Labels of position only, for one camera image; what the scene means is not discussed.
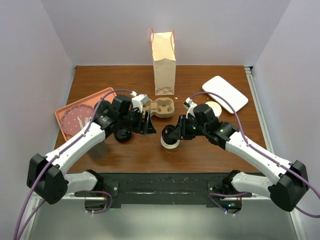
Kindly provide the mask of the black plastic cup lid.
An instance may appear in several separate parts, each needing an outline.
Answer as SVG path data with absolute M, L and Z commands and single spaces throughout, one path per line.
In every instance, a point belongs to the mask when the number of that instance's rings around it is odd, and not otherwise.
M 174 125 L 167 125 L 163 128 L 162 132 L 161 132 L 161 141 L 163 144 L 167 144 L 167 145 L 173 145 L 177 142 L 176 139 L 171 138 L 170 134 L 172 133 L 172 131 L 175 129 Z

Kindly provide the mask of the single paper coffee cup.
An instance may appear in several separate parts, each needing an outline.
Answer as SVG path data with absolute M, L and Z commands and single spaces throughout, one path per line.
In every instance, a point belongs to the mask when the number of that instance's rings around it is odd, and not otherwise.
M 160 143 L 165 149 L 172 150 L 179 146 L 180 140 L 177 140 L 176 142 L 169 144 L 169 143 L 166 143 L 163 138 L 161 138 Z

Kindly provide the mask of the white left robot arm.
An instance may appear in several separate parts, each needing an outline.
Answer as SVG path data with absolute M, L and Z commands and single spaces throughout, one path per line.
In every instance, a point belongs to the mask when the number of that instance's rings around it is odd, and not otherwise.
M 87 191 L 99 196 L 104 188 L 103 177 L 93 170 L 69 174 L 69 169 L 95 145 L 119 129 L 132 133 L 156 133 L 149 112 L 143 112 L 146 94 L 128 97 L 119 94 L 112 102 L 101 99 L 93 117 L 85 127 L 59 148 L 45 156 L 35 154 L 29 162 L 27 186 L 48 204 L 56 204 L 69 193 Z

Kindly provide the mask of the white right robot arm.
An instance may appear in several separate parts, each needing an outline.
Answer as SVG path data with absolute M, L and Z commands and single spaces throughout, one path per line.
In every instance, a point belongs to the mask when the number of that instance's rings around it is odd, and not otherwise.
M 162 130 L 161 144 L 176 148 L 181 140 L 204 136 L 211 144 L 233 153 L 258 169 L 262 175 L 233 170 L 223 180 L 223 192 L 230 197 L 257 194 L 270 198 L 280 209 L 291 212 L 306 194 L 306 166 L 296 160 L 278 157 L 247 138 L 237 127 L 220 122 L 207 104 L 197 105 L 191 99 L 184 103 L 186 115 L 180 115 L 176 125 Z

